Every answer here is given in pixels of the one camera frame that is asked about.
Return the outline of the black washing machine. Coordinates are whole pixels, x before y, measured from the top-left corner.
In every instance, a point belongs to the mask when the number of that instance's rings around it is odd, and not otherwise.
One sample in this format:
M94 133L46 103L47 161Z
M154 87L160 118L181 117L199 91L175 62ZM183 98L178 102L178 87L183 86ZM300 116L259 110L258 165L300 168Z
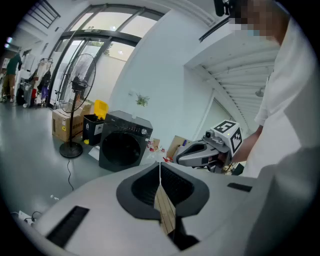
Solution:
M147 130L147 134L142 134L142 129ZM102 141L112 132L124 132L132 135L139 143L141 153L138 160L130 165L119 166L110 163L102 153ZM152 135L153 126L150 121L140 117L133 118L131 114L116 110L107 113L103 124L102 135L100 140L100 151L98 165L110 172L119 172L128 168L138 166L141 163L143 154L147 148L148 141Z

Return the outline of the black standing fan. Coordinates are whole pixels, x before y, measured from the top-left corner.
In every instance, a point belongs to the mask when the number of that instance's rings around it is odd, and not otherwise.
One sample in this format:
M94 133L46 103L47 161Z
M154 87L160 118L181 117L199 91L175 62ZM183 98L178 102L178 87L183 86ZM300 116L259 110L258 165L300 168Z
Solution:
M75 159L83 153L83 147L73 141L73 128L77 126L74 117L80 117L82 106L87 100L96 77L95 57L90 53L74 56L62 75L60 84L59 104L64 114L68 116L66 122L67 137L59 153L67 159Z

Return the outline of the small cardboard box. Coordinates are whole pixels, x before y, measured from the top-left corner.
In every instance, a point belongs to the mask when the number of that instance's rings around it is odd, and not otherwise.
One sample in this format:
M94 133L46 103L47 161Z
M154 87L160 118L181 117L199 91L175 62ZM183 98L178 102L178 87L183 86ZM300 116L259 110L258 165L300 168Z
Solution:
M84 116L89 115L91 112L92 104L86 101L77 100L75 102L74 115Z

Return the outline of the clothes rack with garments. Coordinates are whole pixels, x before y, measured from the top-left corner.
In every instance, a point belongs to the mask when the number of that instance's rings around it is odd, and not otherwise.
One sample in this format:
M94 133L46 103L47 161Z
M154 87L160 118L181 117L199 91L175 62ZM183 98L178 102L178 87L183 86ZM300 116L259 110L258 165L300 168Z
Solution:
M47 97L49 95L49 85L51 82L51 67L53 64L53 59L52 58L47 58L47 59L43 59L42 63L44 63L45 66L45 70L44 70L44 74L41 77L40 83L37 86L37 105L43 107L47 106L46 100Z

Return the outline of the striped wooden mat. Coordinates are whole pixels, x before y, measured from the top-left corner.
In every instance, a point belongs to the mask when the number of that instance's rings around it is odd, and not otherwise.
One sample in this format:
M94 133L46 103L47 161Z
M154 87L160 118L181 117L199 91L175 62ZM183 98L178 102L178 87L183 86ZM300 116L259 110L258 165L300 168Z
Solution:
M161 184L155 194L154 208L160 212L160 226L163 232L166 235L173 232L176 228L176 208Z

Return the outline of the large glass window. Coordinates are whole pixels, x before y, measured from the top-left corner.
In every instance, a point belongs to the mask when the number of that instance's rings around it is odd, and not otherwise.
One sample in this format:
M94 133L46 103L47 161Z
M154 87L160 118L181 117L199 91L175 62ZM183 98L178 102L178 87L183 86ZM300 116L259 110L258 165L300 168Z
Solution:
M85 8L53 47L49 58L54 68L46 99L55 109L71 88L68 78L76 69L75 61L83 54L93 56L81 73L94 80L88 100L109 102L126 62L139 41L164 13L146 6L106 3Z

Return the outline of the white power strip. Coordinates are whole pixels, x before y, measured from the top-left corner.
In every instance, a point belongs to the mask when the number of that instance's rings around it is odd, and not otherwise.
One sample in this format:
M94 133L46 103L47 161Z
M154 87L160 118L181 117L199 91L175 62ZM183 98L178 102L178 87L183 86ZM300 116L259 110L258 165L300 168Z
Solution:
M34 215L28 215L24 213L23 211L12 211L10 213L13 217L18 218L21 221L24 221L29 226L33 226L34 223L37 221L37 218Z

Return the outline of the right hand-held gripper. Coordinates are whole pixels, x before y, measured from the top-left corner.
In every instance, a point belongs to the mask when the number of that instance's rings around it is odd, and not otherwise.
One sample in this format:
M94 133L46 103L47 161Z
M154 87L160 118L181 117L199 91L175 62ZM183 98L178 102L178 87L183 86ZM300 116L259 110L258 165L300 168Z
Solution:
M176 163L185 167L207 168L209 172L221 173L223 167L209 165L209 157L226 153L225 166L242 144L240 124L224 120L208 129L201 139L189 142L176 151Z

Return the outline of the brown cardboard sheet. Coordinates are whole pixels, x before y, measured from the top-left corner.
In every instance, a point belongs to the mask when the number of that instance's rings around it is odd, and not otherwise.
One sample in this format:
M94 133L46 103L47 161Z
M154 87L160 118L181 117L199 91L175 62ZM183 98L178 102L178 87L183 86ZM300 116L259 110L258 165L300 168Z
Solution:
M176 151L179 149L179 147L184 147L190 142L191 141L186 138L175 135L167 150L166 156L171 157L174 160L174 155L176 154Z

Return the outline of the black round washer door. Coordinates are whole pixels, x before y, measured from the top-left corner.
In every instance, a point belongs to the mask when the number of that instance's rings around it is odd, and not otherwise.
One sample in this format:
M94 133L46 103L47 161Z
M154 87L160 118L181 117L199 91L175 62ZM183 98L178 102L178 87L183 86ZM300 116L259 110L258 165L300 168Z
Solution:
M134 164L141 155L138 141L129 133L114 131L102 141L103 156L117 166Z

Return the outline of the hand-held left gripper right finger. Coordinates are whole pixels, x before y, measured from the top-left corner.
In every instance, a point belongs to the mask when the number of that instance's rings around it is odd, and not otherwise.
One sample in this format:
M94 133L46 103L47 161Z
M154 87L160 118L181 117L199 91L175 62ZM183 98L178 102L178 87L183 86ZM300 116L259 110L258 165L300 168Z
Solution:
M160 177L177 217L197 215L209 200L210 191L203 181L168 163L160 163Z

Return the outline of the person's right forearm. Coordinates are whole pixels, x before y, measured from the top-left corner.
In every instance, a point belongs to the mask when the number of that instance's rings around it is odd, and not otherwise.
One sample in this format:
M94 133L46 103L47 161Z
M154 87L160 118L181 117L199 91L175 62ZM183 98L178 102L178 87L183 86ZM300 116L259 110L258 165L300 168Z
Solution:
M241 144L238 151L234 154L232 158L233 163L240 163L247 161L250 152L252 151L254 145L256 144L258 138L260 137L261 133L263 131L263 126L260 125L257 130L251 134L249 137L247 137Z

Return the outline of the black ceiling rail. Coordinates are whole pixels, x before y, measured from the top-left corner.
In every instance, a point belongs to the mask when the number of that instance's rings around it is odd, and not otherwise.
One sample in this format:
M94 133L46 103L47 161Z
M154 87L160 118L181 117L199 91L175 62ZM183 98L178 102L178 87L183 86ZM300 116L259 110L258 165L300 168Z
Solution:
M210 36L213 32L224 26L229 22L229 16L226 17L225 19L221 20L217 24L215 24L212 28L210 28L206 33L204 33L198 40L201 43L203 40L205 40L208 36Z

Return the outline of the flat white board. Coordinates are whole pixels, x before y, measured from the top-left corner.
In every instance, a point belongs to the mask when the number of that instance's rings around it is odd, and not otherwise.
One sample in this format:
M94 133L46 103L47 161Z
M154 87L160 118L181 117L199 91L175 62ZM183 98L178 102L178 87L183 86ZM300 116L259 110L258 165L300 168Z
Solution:
M99 161L100 158L100 147L97 145L95 147L93 147L89 153L88 153L91 157L93 157L94 159L96 159L97 161Z

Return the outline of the black bin with yellow lid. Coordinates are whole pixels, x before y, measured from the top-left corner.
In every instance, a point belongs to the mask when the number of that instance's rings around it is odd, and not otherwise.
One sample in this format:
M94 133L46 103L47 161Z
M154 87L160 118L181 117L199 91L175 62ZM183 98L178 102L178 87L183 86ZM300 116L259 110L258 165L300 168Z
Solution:
M108 104L97 99L94 103L93 114L83 116L82 139L85 144L96 146L100 143L108 110Z

